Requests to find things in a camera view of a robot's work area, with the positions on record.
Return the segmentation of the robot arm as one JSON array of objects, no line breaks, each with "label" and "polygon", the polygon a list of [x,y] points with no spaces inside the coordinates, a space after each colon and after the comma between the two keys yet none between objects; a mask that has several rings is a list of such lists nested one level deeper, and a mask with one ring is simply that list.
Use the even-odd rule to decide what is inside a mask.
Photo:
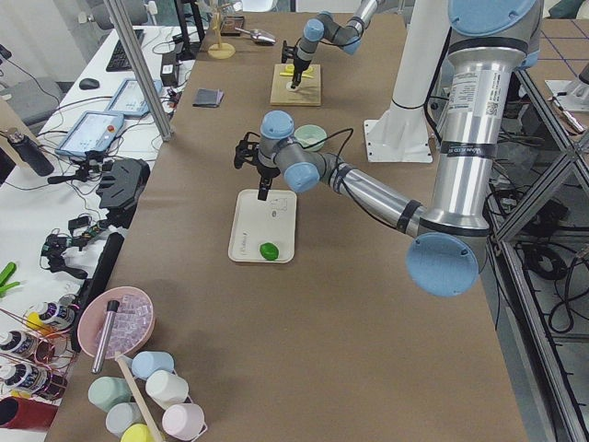
[{"label": "robot arm", "polygon": [[484,264],[489,226],[482,209],[497,153],[512,73],[537,60],[543,5],[539,1],[418,1],[399,66],[393,99],[369,125],[392,161],[415,146],[436,71],[454,73],[445,111],[437,175],[429,206],[411,200],[345,162],[315,153],[295,138],[292,117],[267,113],[253,162],[265,200],[275,177],[306,192],[319,183],[345,194],[371,217],[412,237],[406,266],[413,282],[439,297],[470,289]]},{"label": "robot arm", "polygon": [[321,41],[353,55],[360,47],[361,38],[369,27],[372,16],[382,4],[384,1],[362,1],[344,26],[338,24],[329,11],[322,11],[307,21],[302,37],[294,46],[288,46],[284,42],[282,62],[292,59],[294,65],[290,89],[299,87],[303,73],[310,67]]}]

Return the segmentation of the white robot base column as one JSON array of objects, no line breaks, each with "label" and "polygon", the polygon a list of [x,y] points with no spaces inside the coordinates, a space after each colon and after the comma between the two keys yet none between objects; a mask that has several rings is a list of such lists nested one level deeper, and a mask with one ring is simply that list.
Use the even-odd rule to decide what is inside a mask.
[{"label": "white robot base column", "polygon": [[364,122],[370,162],[430,163],[424,105],[450,30],[447,0],[414,4],[391,104]]}]

